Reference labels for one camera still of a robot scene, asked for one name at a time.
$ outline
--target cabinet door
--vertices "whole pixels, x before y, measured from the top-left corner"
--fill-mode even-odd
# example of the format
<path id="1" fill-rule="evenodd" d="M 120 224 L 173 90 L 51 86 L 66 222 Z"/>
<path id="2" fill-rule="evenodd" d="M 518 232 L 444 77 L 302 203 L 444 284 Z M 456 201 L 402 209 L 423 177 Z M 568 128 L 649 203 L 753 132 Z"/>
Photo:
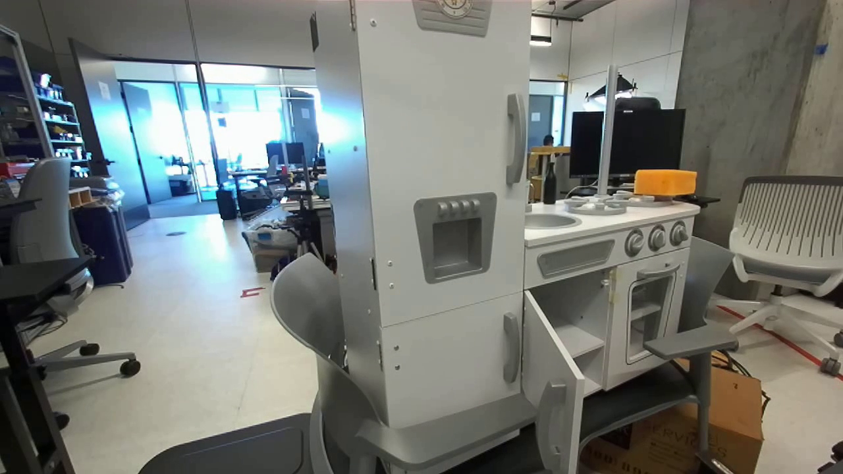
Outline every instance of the cabinet door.
<path id="1" fill-rule="evenodd" d="M 525 394 L 548 472 L 576 472 L 585 376 L 534 298 L 525 295 Z"/>

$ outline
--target office chair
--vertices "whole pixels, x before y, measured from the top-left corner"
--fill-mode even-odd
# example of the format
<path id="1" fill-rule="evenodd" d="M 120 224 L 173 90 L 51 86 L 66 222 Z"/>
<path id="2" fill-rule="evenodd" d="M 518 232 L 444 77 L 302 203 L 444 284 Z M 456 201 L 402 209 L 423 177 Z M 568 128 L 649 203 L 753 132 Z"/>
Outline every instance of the office chair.
<path id="1" fill-rule="evenodd" d="M 28 168 L 22 184 L 22 197 L 36 201 L 36 209 L 28 213 L 18 213 L 10 226 L 10 252 L 12 264 L 40 264 L 40 261 L 60 261 L 78 259 L 73 248 L 73 226 L 69 209 L 69 180 L 72 164 L 60 157 L 45 157 Z M 45 324 L 60 322 L 73 314 L 91 284 L 90 270 L 78 270 L 69 278 L 66 292 L 48 299 L 48 307 L 36 314 Z M 124 360 L 120 374 L 134 376 L 139 371 L 139 360 L 134 352 L 108 352 L 97 356 L 101 345 L 77 340 L 52 352 L 33 359 L 40 374 L 77 365 L 94 365 Z"/>
<path id="2" fill-rule="evenodd" d="M 840 177 L 751 177 L 743 182 L 730 232 L 738 278 L 767 290 L 762 305 L 738 322 L 732 335 L 784 317 L 826 351 L 818 371 L 830 376 L 840 371 L 843 307 L 821 298 L 843 281 L 840 209 Z M 801 318 L 840 331 L 830 342 Z"/>

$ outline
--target gray wall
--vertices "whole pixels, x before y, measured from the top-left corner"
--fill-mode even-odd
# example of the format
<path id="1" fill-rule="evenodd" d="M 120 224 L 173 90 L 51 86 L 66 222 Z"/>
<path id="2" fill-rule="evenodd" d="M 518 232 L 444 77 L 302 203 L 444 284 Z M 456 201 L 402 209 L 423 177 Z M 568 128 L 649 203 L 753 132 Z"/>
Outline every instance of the gray wall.
<path id="1" fill-rule="evenodd" d="M 826 0 L 787 172 L 843 173 L 843 0 Z"/>
<path id="2" fill-rule="evenodd" d="M 728 241 L 751 173 L 784 172 L 824 0 L 693 0 L 678 106 L 683 165 L 700 173 L 699 234 Z"/>

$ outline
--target white floor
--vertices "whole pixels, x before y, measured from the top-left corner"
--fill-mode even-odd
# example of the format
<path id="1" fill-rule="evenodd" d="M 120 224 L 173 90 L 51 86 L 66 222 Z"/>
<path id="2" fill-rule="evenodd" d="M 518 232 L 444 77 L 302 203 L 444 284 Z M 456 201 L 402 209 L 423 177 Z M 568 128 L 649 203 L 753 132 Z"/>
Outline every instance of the white floor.
<path id="1" fill-rule="evenodd" d="M 52 406 L 72 414 L 64 435 L 77 472 L 134 474 L 162 447 L 310 409 L 313 359 L 280 330 L 265 292 L 242 298 L 251 288 L 269 290 L 269 276 L 256 273 L 236 224 L 159 219 L 132 232 L 132 252 L 132 278 L 94 290 L 36 347 L 83 335 L 141 360 L 134 380 L 119 380 L 115 365 L 48 380 Z M 843 381 L 818 376 L 762 331 L 743 342 L 738 359 L 772 394 L 759 472 L 817 472 L 843 439 Z"/>

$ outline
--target chair armrest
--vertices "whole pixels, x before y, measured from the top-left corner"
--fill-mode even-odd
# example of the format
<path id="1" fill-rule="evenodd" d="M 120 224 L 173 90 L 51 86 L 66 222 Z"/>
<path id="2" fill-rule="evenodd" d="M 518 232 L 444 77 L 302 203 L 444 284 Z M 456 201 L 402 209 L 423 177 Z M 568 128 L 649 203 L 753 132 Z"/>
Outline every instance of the chair armrest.
<path id="1" fill-rule="evenodd" d="M 650 340 L 645 347 L 658 359 L 687 359 L 710 351 L 734 351 L 738 340 L 728 327 L 705 322 L 705 327 Z"/>

